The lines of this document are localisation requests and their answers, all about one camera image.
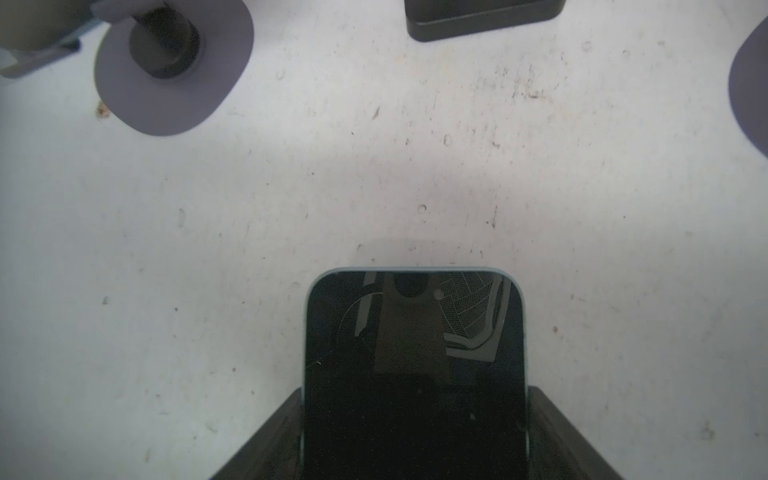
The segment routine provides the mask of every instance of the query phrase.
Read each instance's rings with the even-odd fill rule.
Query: white surface
[[[727,97],[763,0],[431,44],[398,1],[249,6],[186,134],[94,116],[103,28],[0,90],[1,477],[204,478],[300,385],[317,276],[455,263],[517,280],[531,384],[626,478],[763,478],[768,159]]]

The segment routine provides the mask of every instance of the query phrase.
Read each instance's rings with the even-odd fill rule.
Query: stain
[[[710,339],[713,333],[715,333],[715,330],[717,330],[717,327],[720,325],[720,323],[723,321],[723,318],[725,317],[725,309],[726,306],[728,306],[728,302],[725,301],[722,304],[720,304],[717,309],[715,310],[715,313],[712,314],[712,317],[710,318],[710,328],[707,329],[706,332],[701,336],[701,341],[706,342]]]
[[[705,442],[712,442],[715,439],[715,431],[710,427],[710,422],[707,420],[699,431],[699,438]]]
[[[109,118],[110,115],[112,115],[112,112],[107,108],[107,105],[104,104],[103,100],[99,100],[96,105],[96,118],[104,120],[105,118]]]

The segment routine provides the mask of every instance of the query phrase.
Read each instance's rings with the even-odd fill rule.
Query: black phone screen
[[[326,274],[307,307],[304,478],[527,478],[524,343],[497,271]]]

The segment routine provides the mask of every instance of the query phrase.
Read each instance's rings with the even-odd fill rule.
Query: suction cup
[[[736,54],[728,84],[730,105],[739,126],[768,156],[768,18]]]
[[[208,118],[253,48],[242,0],[102,0],[93,11],[112,23],[96,57],[98,93],[144,134],[180,134]]]

